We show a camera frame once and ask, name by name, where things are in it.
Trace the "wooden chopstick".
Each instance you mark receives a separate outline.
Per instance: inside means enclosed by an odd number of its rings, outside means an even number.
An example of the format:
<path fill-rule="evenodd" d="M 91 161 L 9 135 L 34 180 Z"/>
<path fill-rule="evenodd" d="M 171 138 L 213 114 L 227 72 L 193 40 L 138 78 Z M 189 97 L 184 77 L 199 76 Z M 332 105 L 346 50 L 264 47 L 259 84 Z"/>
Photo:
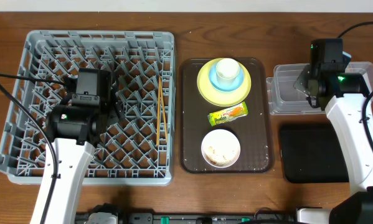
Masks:
<path fill-rule="evenodd" d="M 161 77 L 159 77 L 159 93 L 160 93 L 161 111 L 163 114 L 164 136 L 165 136 L 165 141 L 168 142 L 167 122 L 166 122 L 166 113 L 165 113 L 164 96 L 163 96 L 163 82 L 162 82 Z"/>
<path fill-rule="evenodd" d="M 160 124 L 161 124 L 161 77 L 158 76 L 158 103 L 157 103 L 157 126 L 156 126 L 156 145 L 159 148 L 160 142 Z"/>

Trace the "yellow green snack wrapper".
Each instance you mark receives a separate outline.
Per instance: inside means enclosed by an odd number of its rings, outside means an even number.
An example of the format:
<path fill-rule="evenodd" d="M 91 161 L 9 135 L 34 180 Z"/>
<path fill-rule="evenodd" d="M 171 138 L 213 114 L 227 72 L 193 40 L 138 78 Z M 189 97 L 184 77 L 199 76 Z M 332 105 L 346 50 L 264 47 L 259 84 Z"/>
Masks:
<path fill-rule="evenodd" d="M 239 117 L 248 115 L 248 108 L 243 101 L 229 108 L 209 113 L 207 116 L 211 126 L 231 122 Z"/>

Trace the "yellow plate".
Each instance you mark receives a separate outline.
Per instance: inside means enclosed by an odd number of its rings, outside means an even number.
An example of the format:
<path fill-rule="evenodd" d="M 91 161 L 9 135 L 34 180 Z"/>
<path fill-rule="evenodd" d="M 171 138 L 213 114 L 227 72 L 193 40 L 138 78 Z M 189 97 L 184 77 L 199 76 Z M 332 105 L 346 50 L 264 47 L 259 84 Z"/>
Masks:
<path fill-rule="evenodd" d="M 219 62 L 221 58 L 209 60 L 199 70 L 197 76 L 197 88 L 202 97 L 209 103 L 216 106 L 232 106 L 242 102 L 249 94 L 252 87 L 250 74 L 246 67 L 240 62 L 241 71 L 243 71 L 243 83 L 234 91 L 221 91 L 216 89 L 209 80 L 209 72 L 212 66 Z"/>

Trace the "white bowl with rice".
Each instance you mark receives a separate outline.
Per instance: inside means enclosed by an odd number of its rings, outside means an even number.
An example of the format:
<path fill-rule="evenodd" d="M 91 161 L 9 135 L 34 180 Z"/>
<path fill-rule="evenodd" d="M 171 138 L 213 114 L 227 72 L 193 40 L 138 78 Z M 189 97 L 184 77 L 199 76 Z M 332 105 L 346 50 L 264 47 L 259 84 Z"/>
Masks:
<path fill-rule="evenodd" d="M 225 129 L 215 129 L 207 133 L 201 143 L 204 160 L 219 169 L 236 163 L 241 153 L 241 145 L 235 134 Z"/>

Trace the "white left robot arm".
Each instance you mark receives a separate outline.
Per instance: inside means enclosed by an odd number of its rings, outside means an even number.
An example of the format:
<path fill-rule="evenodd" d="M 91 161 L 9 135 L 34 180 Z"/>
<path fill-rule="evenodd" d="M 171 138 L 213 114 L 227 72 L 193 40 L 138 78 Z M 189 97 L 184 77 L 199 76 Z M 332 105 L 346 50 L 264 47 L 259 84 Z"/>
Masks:
<path fill-rule="evenodd" d="M 81 68 L 45 118 L 45 167 L 32 223 L 73 223 L 83 179 L 100 136 L 124 115 L 113 72 Z"/>

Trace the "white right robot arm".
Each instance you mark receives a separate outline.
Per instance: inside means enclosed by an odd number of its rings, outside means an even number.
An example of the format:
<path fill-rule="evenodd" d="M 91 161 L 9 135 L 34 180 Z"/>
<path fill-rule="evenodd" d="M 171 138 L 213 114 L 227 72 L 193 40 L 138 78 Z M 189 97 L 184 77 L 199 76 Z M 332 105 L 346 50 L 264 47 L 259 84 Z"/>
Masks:
<path fill-rule="evenodd" d="M 332 209 L 300 208 L 297 222 L 373 223 L 373 88 L 362 74 L 346 72 L 351 56 L 344 53 L 342 39 L 313 40 L 310 56 L 294 87 L 330 120 L 346 163 L 351 195 Z"/>

